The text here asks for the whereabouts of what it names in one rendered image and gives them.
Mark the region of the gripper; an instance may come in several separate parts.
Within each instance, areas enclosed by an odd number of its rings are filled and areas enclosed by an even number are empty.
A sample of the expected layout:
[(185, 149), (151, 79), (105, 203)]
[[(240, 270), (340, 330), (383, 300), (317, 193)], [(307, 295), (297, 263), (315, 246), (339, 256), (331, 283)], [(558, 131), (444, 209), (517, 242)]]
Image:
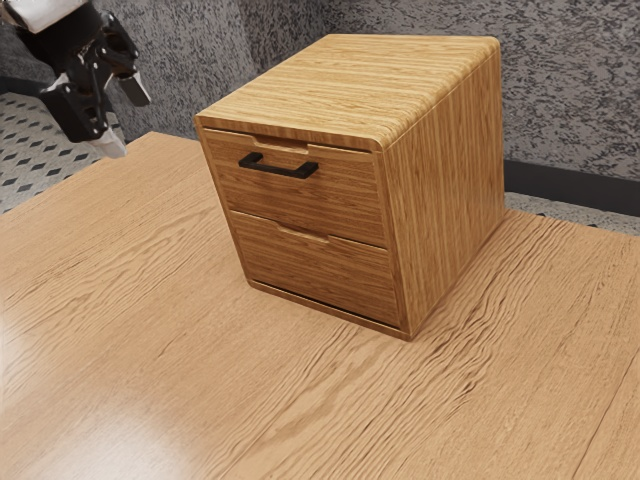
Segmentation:
[[(115, 78), (136, 107), (151, 98), (136, 66), (139, 51), (115, 15), (97, 10), (92, 0), (22, 0), (22, 42), (54, 72), (55, 81), (39, 99), (68, 140), (88, 143), (102, 156), (124, 157), (125, 143), (107, 122), (106, 86)], [(80, 66), (88, 74), (88, 90), (82, 91), (68, 62), (83, 60), (91, 44), (96, 64)]]

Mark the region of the wooden two-drawer cabinet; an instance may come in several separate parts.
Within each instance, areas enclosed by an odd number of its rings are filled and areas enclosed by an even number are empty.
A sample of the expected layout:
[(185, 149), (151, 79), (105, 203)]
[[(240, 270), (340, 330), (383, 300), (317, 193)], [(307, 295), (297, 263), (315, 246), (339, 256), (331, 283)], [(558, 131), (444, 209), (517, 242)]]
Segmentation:
[(330, 34), (194, 122), (249, 284), (397, 338), (505, 213), (491, 36)]

